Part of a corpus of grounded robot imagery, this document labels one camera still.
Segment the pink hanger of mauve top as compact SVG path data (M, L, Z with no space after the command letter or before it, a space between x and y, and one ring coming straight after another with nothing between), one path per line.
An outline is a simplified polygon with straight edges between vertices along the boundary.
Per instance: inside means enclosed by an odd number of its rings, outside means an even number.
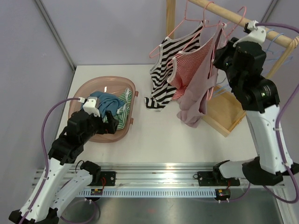
M225 41L224 43L226 44L228 42L229 37L231 36L231 34L234 32L234 30L238 27L238 25L240 24L240 22L243 20L243 18L245 17L245 14L247 12L247 7L246 6L242 6L237 12L239 13L240 11L243 10L243 14L241 19L229 30L229 32L226 34L225 30L222 30L222 34L225 37ZM207 100L210 100L213 96L213 91L214 88L212 87L207 93L209 93L209 95L207 95Z

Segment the green striped tank top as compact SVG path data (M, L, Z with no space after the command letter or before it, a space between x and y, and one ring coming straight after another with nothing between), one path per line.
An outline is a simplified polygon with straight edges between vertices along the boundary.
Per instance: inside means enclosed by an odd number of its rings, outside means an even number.
M125 127L132 101L133 92L130 88L126 88L123 93L120 94L117 98L125 103L124 106L117 110L117 113L113 116L117 121L119 121L117 130L121 130Z

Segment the red striped tank top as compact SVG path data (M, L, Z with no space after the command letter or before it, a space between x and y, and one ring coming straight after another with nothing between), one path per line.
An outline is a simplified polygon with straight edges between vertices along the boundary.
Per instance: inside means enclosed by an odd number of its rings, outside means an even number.
M200 72L201 75L206 78L213 76L212 62L215 50L218 48L222 31L226 26L226 23L221 23L217 27L215 34L197 50L193 52L179 51L172 59L173 72L167 79L167 82L177 89L172 96L172 100L178 100L184 95L185 90L200 66L208 66L207 71Z

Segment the teal tank top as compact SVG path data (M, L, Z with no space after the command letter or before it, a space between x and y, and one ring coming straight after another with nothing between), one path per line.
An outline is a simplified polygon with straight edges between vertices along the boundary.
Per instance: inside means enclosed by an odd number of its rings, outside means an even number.
M106 111L111 111L114 116L117 110L125 105L125 103L119 100L115 95L96 91L89 97L97 97L100 100L99 112L100 116L105 117Z

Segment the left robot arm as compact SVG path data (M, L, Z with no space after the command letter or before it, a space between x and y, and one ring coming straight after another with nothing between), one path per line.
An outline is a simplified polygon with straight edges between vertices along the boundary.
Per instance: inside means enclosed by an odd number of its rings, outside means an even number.
M96 134L114 134L118 121L106 111L108 122L81 110L74 112L63 132L52 143L48 165L25 205L14 210L9 220L15 224L56 224L63 211L86 186L101 180L101 167L91 161L82 163L79 171L64 187L59 184L83 152L84 144Z

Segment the mauve tank top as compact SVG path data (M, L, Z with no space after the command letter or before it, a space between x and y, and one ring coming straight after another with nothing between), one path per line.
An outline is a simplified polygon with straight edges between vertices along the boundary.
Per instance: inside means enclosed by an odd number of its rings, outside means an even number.
M195 66L195 74L188 84L185 93L178 99L180 112L177 117L186 125L196 128L201 118L207 115L207 101L213 95L218 78L218 69L213 66L215 51L221 45L221 36L225 23L219 24L211 38L211 46L207 48L206 56L199 55L203 61Z

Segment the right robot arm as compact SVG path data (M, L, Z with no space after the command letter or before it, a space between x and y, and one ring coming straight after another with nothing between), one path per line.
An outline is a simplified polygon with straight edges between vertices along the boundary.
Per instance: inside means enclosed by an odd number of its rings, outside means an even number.
M226 73L229 86L252 125L257 157L248 161L216 164L212 180L223 185L230 178L245 178L251 184L274 186L285 175L295 175L299 165L278 144L276 131L280 99L276 85L261 75L266 52L259 43L233 37L216 50L214 67Z

